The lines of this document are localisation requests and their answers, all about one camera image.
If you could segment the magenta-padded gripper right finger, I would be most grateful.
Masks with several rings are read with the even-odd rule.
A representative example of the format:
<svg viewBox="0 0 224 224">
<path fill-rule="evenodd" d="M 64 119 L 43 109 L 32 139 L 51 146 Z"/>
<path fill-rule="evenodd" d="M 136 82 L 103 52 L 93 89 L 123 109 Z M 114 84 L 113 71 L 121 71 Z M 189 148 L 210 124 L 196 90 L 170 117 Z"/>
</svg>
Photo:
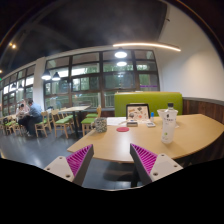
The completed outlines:
<svg viewBox="0 0 224 224">
<path fill-rule="evenodd" d="M 130 144 L 130 154 L 134 160 L 132 186 L 136 186 L 138 181 L 147 185 L 182 169 L 165 153 L 155 154 L 135 144 Z"/>
</svg>

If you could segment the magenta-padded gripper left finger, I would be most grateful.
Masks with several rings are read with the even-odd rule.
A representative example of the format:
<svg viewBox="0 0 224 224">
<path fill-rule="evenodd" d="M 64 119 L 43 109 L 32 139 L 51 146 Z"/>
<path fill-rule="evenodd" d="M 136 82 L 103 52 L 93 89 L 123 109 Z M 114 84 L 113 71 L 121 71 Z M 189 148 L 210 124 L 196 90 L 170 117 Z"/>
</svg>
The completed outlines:
<svg viewBox="0 0 224 224">
<path fill-rule="evenodd" d="M 90 144 L 67 157 L 58 156 L 45 170 L 81 186 L 93 155 L 93 145 Z"/>
</svg>

